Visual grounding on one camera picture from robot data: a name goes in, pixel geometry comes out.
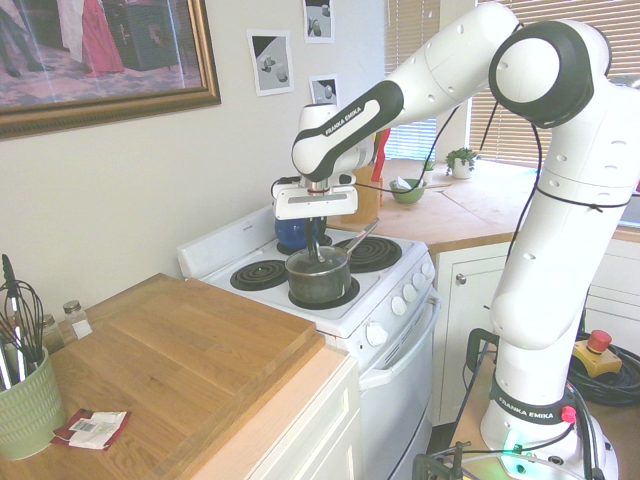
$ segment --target black coil burner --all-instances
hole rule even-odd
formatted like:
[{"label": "black coil burner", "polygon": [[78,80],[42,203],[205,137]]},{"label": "black coil burner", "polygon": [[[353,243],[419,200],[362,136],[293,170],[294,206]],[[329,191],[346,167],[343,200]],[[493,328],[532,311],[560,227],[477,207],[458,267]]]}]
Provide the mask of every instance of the black coil burner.
[{"label": "black coil burner", "polygon": [[266,290],[287,281],[282,260],[264,260],[245,265],[231,277],[231,285],[238,290],[255,292]]},{"label": "black coil burner", "polygon": [[[336,243],[336,247],[346,247],[349,240]],[[396,242],[380,237],[367,237],[358,245],[349,259],[351,273],[367,273],[384,270],[396,263],[402,256],[402,248]]]},{"label": "black coil burner", "polygon": [[[329,235],[324,235],[322,237],[322,239],[318,241],[318,244],[321,247],[329,247],[329,246],[331,246],[332,243],[333,243],[333,240],[331,240],[331,237]],[[284,255],[291,255],[292,253],[296,253],[296,252],[302,250],[301,248],[299,248],[298,250],[295,250],[293,248],[285,247],[280,242],[278,242],[278,244],[276,245],[276,248],[278,249],[278,251],[280,253],[283,253]]]},{"label": "black coil burner", "polygon": [[349,303],[351,300],[358,296],[358,293],[360,293],[360,284],[355,278],[352,278],[351,286],[349,287],[349,290],[347,290],[347,293],[345,293],[340,298],[336,298],[335,300],[323,303],[303,302],[291,295],[291,292],[289,292],[289,300],[291,300],[291,303],[293,303],[294,305],[300,308],[306,308],[307,310],[327,310],[329,308],[340,307],[341,305]]}]

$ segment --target glass jar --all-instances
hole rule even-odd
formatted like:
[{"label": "glass jar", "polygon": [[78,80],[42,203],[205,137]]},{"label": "glass jar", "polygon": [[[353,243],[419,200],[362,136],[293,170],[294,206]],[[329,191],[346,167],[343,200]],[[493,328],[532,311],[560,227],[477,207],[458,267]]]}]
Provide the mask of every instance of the glass jar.
[{"label": "glass jar", "polygon": [[46,347],[49,355],[64,348],[62,332],[58,328],[56,319],[50,313],[43,317],[42,345]]},{"label": "glass jar", "polygon": [[71,300],[70,302],[65,303],[62,308],[64,309],[65,317],[71,325],[73,334],[78,340],[93,332],[91,325],[89,325],[89,318],[87,317],[86,312],[82,309],[80,302],[77,300]]}]

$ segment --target whisk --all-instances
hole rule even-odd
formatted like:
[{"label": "whisk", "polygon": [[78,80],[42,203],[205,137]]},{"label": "whisk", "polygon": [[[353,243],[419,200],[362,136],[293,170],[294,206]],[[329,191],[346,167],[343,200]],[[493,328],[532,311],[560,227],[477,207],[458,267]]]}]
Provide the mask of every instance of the whisk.
[{"label": "whisk", "polygon": [[16,280],[9,257],[4,254],[2,268],[5,283],[0,286],[0,302],[4,296],[4,308],[0,309],[0,340],[16,347],[27,365],[35,369],[44,359],[42,302],[31,285]]}]

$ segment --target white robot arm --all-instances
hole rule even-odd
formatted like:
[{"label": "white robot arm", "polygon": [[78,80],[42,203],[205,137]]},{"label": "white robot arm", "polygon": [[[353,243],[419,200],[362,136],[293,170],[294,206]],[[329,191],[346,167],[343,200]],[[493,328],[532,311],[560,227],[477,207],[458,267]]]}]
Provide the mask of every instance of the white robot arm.
[{"label": "white robot arm", "polygon": [[[567,372],[587,290],[640,176],[640,92],[610,83],[609,64],[598,30],[561,21],[518,31],[491,65],[496,99],[552,128],[537,190],[491,304],[499,356],[481,432],[492,449],[539,445],[566,430]],[[593,423],[592,467],[616,480],[615,453]],[[536,453],[591,478],[583,440],[574,431]],[[513,478],[570,478],[544,466],[503,464]]]},{"label": "white robot arm", "polygon": [[[275,213],[353,213],[353,178],[341,174],[371,159],[373,133],[443,113],[487,83],[507,109],[551,128],[536,193],[491,305],[500,353],[481,432],[494,450],[558,440],[536,454],[577,475],[593,460],[616,480],[615,454],[595,420],[597,455],[585,461],[584,438],[562,436],[562,409],[572,404],[567,371],[588,286],[640,177],[640,92],[607,80],[611,56],[598,30],[554,21],[513,33],[517,24],[506,7],[482,4],[341,112],[306,107],[292,152],[301,183],[274,186]],[[503,460],[513,478],[571,478],[525,463]],[[587,468],[584,475],[591,478]]]},{"label": "white robot arm", "polygon": [[276,217],[354,213],[358,203],[350,173],[372,160],[372,134],[432,118],[486,88],[491,59],[517,24],[505,6],[483,4],[340,112],[333,105],[306,106],[292,150],[301,183],[274,186]]}]

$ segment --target window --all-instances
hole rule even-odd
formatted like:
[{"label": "window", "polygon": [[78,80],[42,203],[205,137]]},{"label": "window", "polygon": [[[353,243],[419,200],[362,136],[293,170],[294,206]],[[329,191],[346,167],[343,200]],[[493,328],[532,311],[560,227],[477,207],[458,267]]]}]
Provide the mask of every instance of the window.
[{"label": "window", "polygon": [[[384,69],[388,75],[438,32],[440,0],[387,0],[385,16]],[[391,130],[385,154],[388,158],[424,160],[435,137],[433,118],[399,125]]]},{"label": "window", "polygon": [[[613,51],[609,77],[640,73],[640,2],[637,0],[501,0],[500,3],[508,5],[525,25],[566,19],[598,28],[609,39]],[[473,97],[471,148],[475,151],[480,150],[494,104],[488,88]],[[538,133],[544,154],[551,143],[551,132],[538,129]],[[481,155],[499,162],[537,165],[538,148],[531,125],[498,106]]]}]

